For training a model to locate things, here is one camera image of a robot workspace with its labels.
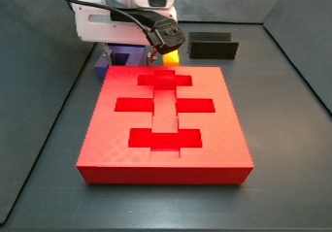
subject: metal panel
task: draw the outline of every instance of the metal panel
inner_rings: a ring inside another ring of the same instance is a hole
[[[264,26],[332,112],[332,0],[280,0]]]
[[[263,23],[279,0],[175,0],[181,21]]]
[[[92,44],[60,0],[0,0],[0,223],[5,221]]]

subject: rectangular slot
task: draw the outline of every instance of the rectangular slot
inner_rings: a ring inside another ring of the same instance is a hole
[[[176,111],[179,113],[215,113],[213,99],[177,98]]]
[[[115,112],[153,112],[155,104],[152,98],[127,98],[117,99]]]
[[[151,149],[201,148],[201,131],[180,129],[177,133],[153,133],[149,128],[132,128],[128,146]]]

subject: gray floor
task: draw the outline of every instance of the gray floor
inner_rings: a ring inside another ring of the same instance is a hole
[[[331,229],[332,122],[260,25],[183,23],[188,32],[231,32],[240,43],[220,65],[256,168],[241,185],[87,185],[75,169],[101,83],[99,48],[76,83],[3,229]]]

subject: red puzzle board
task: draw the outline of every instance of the red puzzle board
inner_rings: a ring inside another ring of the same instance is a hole
[[[77,170],[88,183],[241,183],[253,169],[219,67],[115,67]]]

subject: red block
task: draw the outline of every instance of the red block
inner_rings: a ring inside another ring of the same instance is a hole
[[[89,183],[241,183],[253,169],[219,67],[111,67],[76,167]]]

